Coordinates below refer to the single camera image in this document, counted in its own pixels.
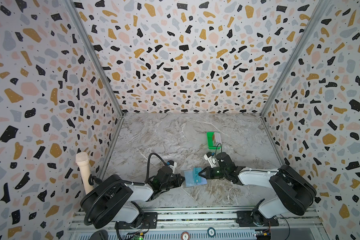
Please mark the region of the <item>green card tray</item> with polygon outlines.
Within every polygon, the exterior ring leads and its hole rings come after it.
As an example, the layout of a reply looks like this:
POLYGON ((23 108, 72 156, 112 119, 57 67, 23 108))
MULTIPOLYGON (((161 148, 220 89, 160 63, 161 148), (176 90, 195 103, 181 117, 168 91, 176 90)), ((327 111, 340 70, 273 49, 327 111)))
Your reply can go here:
POLYGON ((222 143, 217 146, 214 145, 214 133, 215 132, 207 132, 207 141, 209 150, 219 150, 221 149, 222 143))

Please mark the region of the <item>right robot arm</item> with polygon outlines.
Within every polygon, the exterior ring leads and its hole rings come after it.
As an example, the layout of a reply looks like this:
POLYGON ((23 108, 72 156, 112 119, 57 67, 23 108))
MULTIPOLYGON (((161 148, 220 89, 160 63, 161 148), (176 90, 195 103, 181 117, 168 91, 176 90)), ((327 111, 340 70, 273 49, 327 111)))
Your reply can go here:
POLYGON ((209 152, 205 159, 209 161, 210 166, 198 173, 201 178, 227 180, 240 186, 260 186, 276 193, 275 198, 268 201, 260 200, 253 208, 250 218, 258 226, 285 213, 303 216, 315 200, 315 188, 288 165, 269 170, 236 166, 225 152, 209 152))

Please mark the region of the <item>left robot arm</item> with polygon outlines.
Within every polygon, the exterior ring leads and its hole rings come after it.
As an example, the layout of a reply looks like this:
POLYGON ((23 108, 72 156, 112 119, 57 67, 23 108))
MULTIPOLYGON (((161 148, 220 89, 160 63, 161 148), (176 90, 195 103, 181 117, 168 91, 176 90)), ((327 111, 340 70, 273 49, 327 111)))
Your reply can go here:
POLYGON ((86 195, 80 202, 86 213, 84 224, 100 229, 114 220, 136 228, 145 214, 139 202, 153 201, 161 194, 181 187, 185 180, 169 165, 161 167, 155 176, 149 176, 147 172, 143 183, 123 180, 116 174, 103 181, 90 174, 85 177, 86 195))

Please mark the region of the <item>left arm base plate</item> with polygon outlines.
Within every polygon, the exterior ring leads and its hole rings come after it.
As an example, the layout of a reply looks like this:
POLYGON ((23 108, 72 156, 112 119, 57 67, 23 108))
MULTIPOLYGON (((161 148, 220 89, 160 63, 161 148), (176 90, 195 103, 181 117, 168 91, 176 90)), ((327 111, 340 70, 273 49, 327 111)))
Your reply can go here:
POLYGON ((157 212, 148 212, 139 214, 138 217, 132 223, 117 222, 115 227, 119 230, 142 230, 142 229, 156 229, 158 222, 157 212))

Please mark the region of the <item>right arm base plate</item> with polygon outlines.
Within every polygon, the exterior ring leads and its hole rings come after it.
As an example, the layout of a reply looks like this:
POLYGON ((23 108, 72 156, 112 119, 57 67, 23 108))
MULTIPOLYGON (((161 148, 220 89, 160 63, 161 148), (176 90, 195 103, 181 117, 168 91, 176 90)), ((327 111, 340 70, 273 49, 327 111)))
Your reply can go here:
POLYGON ((236 223, 240 227, 278 227, 277 218, 266 219, 259 211, 237 211, 236 223))

